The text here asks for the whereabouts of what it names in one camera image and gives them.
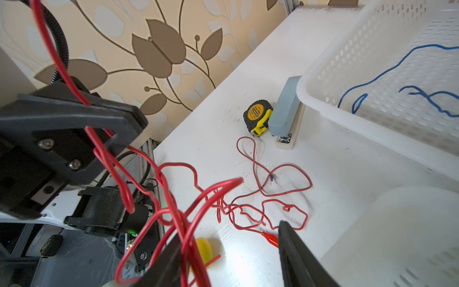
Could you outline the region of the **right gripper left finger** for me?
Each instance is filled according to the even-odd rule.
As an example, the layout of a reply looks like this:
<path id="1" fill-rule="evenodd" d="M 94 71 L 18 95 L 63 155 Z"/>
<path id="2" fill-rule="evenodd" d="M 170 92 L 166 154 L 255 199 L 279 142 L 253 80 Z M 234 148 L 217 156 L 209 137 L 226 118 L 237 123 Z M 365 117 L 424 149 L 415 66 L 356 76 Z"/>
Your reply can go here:
<path id="1" fill-rule="evenodd" d="M 181 241 L 176 235 L 134 287 L 180 287 Z"/>

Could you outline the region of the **white basket back left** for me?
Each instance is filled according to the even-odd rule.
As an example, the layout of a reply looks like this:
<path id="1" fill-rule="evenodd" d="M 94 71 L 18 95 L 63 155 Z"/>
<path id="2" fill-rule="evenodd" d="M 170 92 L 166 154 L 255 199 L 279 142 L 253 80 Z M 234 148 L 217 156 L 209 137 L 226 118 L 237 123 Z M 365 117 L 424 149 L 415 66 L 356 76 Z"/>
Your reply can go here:
<path id="1" fill-rule="evenodd" d="M 371 1 L 301 77 L 321 116 L 459 177 L 459 4 Z"/>

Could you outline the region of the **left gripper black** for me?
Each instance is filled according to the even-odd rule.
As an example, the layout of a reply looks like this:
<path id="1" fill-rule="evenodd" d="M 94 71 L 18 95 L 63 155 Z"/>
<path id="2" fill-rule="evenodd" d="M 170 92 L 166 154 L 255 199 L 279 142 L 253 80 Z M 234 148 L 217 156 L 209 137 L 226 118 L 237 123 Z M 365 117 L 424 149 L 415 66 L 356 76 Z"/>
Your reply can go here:
<path id="1" fill-rule="evenodd" d="M 134 105 L 90 94 L 83 104 L 63 82 L 19 94 L 1 108 L 1 212 L 36 220 L 70 183 L 89 184 L 104 167 L 85 127 L 119 155 L 147 127 Z"/>

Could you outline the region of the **white basket front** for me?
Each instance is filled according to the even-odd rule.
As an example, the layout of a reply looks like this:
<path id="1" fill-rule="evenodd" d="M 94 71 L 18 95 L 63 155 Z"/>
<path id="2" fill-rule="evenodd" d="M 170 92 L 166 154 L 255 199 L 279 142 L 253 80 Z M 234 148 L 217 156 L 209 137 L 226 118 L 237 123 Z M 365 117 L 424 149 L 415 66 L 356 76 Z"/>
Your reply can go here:
<path id="1" fill-rule="evenodd" d="M 390 190 L 320 262 L 342 287 L 456 287 L 459 195 L 427 186 Z"/>

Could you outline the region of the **grey blue stapler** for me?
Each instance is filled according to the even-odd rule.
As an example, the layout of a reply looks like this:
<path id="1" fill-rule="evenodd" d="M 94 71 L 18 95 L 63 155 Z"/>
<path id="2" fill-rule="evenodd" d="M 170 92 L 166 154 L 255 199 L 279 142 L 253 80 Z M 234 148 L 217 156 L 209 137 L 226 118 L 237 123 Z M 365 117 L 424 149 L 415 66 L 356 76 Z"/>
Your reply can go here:
<path id="1" fill-rule="evenodd" d="M 299 135 L 305 105 L 296 94 L 301 76 L 289 77 L 274 106 L 269 119 L 270 134 L 276 138 L 280 149 L 292 150 Z"/>

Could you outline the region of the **yellow plastic corn toy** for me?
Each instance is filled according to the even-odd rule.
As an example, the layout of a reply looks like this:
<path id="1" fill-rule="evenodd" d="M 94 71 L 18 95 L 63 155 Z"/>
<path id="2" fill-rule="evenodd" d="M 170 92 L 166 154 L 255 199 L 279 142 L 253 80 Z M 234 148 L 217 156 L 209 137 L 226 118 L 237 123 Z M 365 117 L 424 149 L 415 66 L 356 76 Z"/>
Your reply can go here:
<path id="1" fill-rule="evenodd" d="M 200 256 L 203 260 L 203 264 L 205 268 L 207 268 L 211 264 L 212 260 L 215 258 L 213 254 L 212 245 L 206 238 L 203 237 L 196 239 L 196 245 L 198 247 Z"/>

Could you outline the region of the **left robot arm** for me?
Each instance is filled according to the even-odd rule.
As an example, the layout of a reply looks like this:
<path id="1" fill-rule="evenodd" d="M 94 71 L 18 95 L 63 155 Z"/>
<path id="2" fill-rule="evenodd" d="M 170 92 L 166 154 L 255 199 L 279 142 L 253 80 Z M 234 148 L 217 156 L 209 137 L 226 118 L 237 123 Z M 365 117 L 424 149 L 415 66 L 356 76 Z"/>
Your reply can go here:
<path id="1" fill-rule="evenodd" d="M 100 98 L 68 74 L 62 28 L 40 1 L 26 1 L 54 59 L 48 86 L 1 108 L 1 212 L 33 224 L 113 236 L 133 213 L 128 188 L 93 187 L 104 159 L 119 155 L 147 127 L 134 105 Z"/>

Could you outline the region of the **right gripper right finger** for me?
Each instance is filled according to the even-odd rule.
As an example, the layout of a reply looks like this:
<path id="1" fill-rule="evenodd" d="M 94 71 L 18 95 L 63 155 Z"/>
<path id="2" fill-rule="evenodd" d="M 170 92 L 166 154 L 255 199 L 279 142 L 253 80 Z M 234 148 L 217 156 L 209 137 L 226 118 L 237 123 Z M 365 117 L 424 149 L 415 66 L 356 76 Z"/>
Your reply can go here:
<path id="1" fill-rule="evenodd" d="M 284 286 L 339 287 L 286 221 L 279 224 L 278 242 Z"/>

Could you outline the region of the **yellow black tape measure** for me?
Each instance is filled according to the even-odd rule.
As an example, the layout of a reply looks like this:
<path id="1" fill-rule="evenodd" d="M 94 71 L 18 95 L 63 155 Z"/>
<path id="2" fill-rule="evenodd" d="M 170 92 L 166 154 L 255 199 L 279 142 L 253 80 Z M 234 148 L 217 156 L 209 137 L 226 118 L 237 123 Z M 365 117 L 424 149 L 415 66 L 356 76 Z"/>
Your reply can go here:
<path id="1" fill-rule="evenodd" d="M 272 113 L 272 105 L 264 99 L 257 100 L 243 113 L 244 122 L 251 135 L 259 137 L 268 130 Z"/>

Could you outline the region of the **white basket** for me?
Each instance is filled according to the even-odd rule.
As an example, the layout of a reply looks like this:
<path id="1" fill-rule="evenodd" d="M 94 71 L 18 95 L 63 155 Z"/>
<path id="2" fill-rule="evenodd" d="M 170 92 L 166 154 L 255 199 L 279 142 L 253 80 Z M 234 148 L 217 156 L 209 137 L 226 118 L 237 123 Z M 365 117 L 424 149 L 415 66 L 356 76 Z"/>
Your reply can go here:
<path id="1" fill-rule="evenodd" d="M 427 186 L 390 190 L 320 262 L 342 287 L 456 287 L 459 195 Z"/>
<path id="2" fill-rule="evenodd" d="M 301 77 L 321 116 L 459 177 L 459 4 L 371 1 Z"/>

